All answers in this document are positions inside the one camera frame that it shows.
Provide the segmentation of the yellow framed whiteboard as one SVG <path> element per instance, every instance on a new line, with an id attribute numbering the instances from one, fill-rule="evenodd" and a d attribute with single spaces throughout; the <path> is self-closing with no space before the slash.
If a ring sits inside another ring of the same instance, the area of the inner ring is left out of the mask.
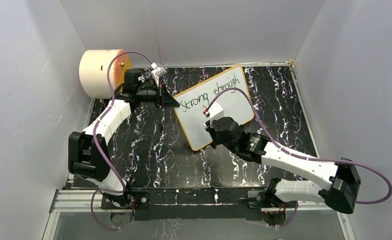
<path id="1" fill-rule="evenodd" d="M 227 69 L 174 97 L 180 104 L 175 108 L 175 113 L 192 150 L 198 151 L 212 142 L 205 130 L 204 123 L 208 118 L 203 111 L 215 96 L 230 87 L 236 87 L 250 96 L 243 67 L 237 65 Z M 232 117 L 238 124 L 246 124 L 254 118 L 246 97 L 237 90 L 225 92 L 215 102 L 223 108 L 226 117 Z"/>

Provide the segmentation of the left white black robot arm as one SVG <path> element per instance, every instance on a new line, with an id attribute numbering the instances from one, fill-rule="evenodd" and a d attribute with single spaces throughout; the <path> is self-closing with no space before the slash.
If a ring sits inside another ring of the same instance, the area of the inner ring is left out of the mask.
<path id="1" fill-rule="evenodd" d="M 178 107 L 160 81 L 165 72 L 163 67 L 154 67 L 151 76 L 144 79 L 140 70 L 126 70 L 124 82 L 113 89 L 106 109 L 88 127 L 69 136 L 69 172 L 96 184 L 101 194 L 118 208 L 128 208 L 136 195 L 111 163 L 108 143 L 141 103 L 153 103 L 160 109 Z"/>

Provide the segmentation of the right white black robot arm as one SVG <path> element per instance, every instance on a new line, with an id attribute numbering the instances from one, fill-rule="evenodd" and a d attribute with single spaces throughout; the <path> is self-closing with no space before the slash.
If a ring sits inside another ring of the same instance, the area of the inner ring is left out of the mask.
<path id="1" fill-rule="evenodd" d="M 356 205 L 361 179 L 352 161 L 321 162 L 310 155 L 296 157 L 299 153 L 275 145 L 269 137 L 246 132 L 231 117 L 208 120 L 206 131 L 212 145 L 223 145 L 240 159 L 269 165 L 294 173 L 304 180 L 272 179 L 264 193 L 266 203 L 278 207 L 292 201 L 324 203 L 329 208 L 352 214 Z"/>

